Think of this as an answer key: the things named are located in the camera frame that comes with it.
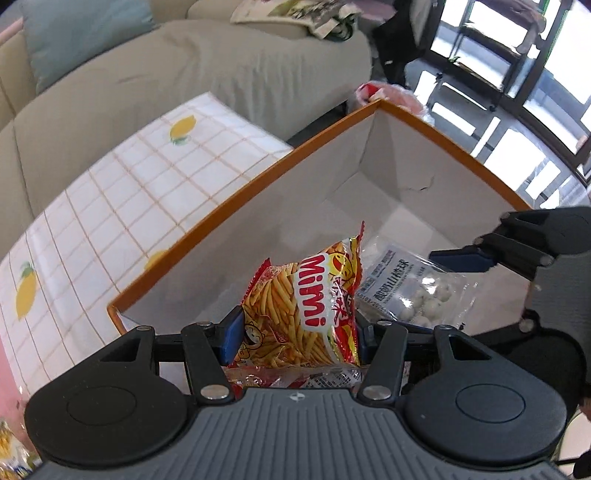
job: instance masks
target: grid pattern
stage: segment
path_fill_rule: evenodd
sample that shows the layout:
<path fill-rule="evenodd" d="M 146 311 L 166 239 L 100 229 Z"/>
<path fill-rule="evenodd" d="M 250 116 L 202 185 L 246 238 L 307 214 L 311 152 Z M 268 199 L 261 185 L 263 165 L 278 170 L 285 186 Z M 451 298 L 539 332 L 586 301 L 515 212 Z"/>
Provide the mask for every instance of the grid pattern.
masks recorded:
<path fill-rule="evenodd" d="M 193 115 L 187 141 L 171 127 Z M 149 124 L 75 180 L 0 263 L 0 339 L 32 395 L 119 336 L 107 304 L 234 192 L 289 153 L 211 94 Z M 33 306 L 15 308 L 22 266 L 36 274 Z"/>

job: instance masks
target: blue gripper pad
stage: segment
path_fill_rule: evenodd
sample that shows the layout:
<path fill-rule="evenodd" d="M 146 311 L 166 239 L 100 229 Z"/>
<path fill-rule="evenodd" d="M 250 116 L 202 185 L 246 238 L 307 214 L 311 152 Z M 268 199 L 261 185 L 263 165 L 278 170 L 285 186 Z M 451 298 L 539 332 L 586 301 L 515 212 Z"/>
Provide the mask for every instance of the blue gripper pad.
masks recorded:
<path fill-rule="evenodd" d="M 474 245 L 455 250 L 434 250 L 429 254 L 429 261 L 459 273 L 486 272 L 496 265 L 493 257 L 486 255 Z"/>

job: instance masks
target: sofa cushion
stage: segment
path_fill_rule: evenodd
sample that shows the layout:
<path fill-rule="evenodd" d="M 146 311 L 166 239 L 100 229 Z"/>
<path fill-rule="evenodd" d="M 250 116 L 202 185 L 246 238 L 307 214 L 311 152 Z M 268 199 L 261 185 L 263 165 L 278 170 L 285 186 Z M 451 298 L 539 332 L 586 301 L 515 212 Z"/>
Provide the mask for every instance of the sofa cushion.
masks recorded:
<path fill-rule="evenodd" d="M 10 122 L 0 132 L 0 258 L 10 250 L 29 224 L 33 213 L 27 200 L 25 182 L 22 178 L 18 158 L 17 142 L 14 137 L 14 124 Z"/>
<path fill-rule="evenodd" d="M 189 9 L 187 18 L 191 20 L 209 19 L 230 23 L 230 18 L 234 10 L 241 3 L 242 0 L 199 0 Z M 309 35 L 308 29 L 300 25 L 282 25 L 265 22 L 250 22 L 243 25 L 284 38 L 296 39 Z"/>
<path fill-rule="evenodd" d="M 179 20 L 101 55 L 32 101 L 15 129 L 33 212 L 155 118 L 211 91 L 287 139 L 369 79 L 369 47 Z"/>
<path fill-rule="evenodd" d="M 197 0 L 151 0 L 154 21 L 170 22 L 187 18 L 187 11 Z"/>
<path fill-rule="evenodd" d="M 35 77 L 22 31 L 0 47 L 0 82 L 13 115 L 35 98 Z"/>
<path fill-rule="evenodd" d="M 21 0 L 37 93 L 104 51 L 154 28 L 146 0 Z"/>

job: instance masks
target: plastic snack bag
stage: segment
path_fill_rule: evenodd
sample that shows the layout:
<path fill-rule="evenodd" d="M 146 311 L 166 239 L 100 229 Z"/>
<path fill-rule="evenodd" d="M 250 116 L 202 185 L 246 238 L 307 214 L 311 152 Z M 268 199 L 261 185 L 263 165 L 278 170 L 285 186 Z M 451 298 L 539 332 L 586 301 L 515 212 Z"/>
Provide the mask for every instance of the plastic snack bag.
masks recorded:
<path fill-rule="evenodd" d="M 357 307 L 369 319 L 383 317 L 432 328 L 448 324 L 461 328 L 475 299 L 476 283 L 395 244 L 370 244 L 364 256 L 363 281 Z"/>
<path fill-rule="evenodd" d="M 348 388 L 355 391 L 363 380 L 363 369 L 353 365 L 325 365 L 316 368 L 226 368 L 226 377 L 237 398 L 246 387 L 264 388 Z"/>
<path fill-rule="evenodd" d="M 0 420 L 0 479 L 18 480 L 31 474 L 41 464 L 14 436 L 5 420 Z"/>
<path fill-rule="evenodd" d="M 263 263 L 242 301 L 245 335 L 233 366 L 359 364 L 353 297 L 362 233 L 299 263 Z"/>

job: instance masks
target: teal pillow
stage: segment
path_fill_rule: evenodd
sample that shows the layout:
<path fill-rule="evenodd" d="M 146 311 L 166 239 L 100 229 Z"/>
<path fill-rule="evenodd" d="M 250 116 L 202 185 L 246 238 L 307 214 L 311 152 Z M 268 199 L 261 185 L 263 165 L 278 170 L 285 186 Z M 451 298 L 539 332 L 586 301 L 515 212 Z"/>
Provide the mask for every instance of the teal pillow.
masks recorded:
<path fill-rule="evenodd" d="M 37 94 L 97 55 L 154 28 L 146 0 L 21 0 Z"/>

